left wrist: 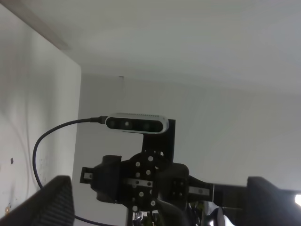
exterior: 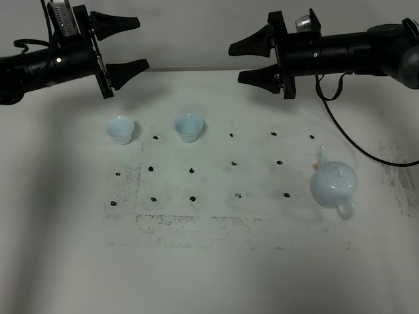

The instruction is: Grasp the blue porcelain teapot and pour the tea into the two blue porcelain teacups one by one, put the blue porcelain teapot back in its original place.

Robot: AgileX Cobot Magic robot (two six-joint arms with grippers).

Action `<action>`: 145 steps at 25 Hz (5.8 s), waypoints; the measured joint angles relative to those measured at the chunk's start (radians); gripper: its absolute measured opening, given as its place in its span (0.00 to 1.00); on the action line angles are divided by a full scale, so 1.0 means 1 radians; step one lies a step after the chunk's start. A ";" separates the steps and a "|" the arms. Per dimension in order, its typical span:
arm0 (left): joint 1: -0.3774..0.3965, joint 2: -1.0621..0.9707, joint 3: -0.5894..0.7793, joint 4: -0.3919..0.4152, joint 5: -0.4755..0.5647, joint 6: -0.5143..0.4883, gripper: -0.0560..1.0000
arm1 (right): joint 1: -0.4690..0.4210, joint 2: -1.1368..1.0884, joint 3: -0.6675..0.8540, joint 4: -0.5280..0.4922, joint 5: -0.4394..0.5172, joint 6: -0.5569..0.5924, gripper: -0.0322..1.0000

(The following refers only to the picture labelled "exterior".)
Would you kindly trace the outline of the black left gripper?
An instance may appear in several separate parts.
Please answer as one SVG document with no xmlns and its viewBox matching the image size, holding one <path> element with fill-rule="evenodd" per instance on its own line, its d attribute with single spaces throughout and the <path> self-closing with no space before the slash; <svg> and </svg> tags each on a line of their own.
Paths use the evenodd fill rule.
<svg viewBox="0 0 419 314">
<path fill-rule="evenodd" d="M 54 30 L 52 59 L 57 75 L 55 83 L 94 76 L 103 98 L 107 99 L 113 97 L 111 86 L 120 90 L 129 80 L 150 68 L 146 59 L 128 63 L 108 63 L 104 67 L 96 41 L 96 38 L 102 41 L 117 33 L 139 28 L 138 18 L 111 16 L 96 11 L 91 11 L 89 15 L 84 5 L 71 8 L 79 34 L 62 37 Z"/>
</svg>

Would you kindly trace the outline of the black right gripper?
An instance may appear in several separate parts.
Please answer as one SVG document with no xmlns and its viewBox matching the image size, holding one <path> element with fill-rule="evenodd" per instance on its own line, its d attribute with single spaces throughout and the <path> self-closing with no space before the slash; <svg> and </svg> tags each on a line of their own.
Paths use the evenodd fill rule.
<svg viewBox="0 0 419 314">
<path fill-rule="evenodd" d="M 283 88 L 284 98 L 294 99 L 295 77 L 320 73 L 321 33 L 288 33 L 281 11 L 269 13 L 268 24 L 251 36 L 231 44 L 228 54 L 269 58 L 273 35 L 278 65 L 241 71 L 238 82 L 262 88 L 272 94 L 279 94 Z"/>
</svg>

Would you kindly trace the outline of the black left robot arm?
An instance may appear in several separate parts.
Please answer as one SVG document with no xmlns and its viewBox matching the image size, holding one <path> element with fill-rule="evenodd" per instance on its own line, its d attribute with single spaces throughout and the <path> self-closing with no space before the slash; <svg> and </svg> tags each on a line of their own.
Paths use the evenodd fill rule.
<svg viewBox="0 0 419 314">
<path fill-rule="evenodd" d="M 105 64 L 98 42 L 140 27 L 136 17 L 88 12 L 68 1 L 41 3 L 48 40 L 19 39 L 21 52 L 1 58 L 1 104 L 14 105 L 28 92 L 94 76 L 103 98 L 114 96 L 129 80 L 146 71 L 146 59 Z"/>
</svg>

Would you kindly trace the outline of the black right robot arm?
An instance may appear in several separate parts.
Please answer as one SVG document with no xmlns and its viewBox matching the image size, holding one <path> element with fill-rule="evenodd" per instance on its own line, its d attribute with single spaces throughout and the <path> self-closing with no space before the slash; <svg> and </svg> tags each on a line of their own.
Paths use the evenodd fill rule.
<svg viewBox="0 0 419 314">
<path fill-rule="evenodd" d="M 411 19 L 366 32 L 322 36 L 310 10 L 295 25 L 296 32 L 288 33 L 282 12 L 271 12 L 261 30 L 230 45 L 230 56 L 276 55 L 274 65 L 240 72 L 239 83 L 283 92 L 286 99 L 296 96 L 296 77 L 337 73 L 389 76 L 418 89 L 418 27 Z"/>
</svg>

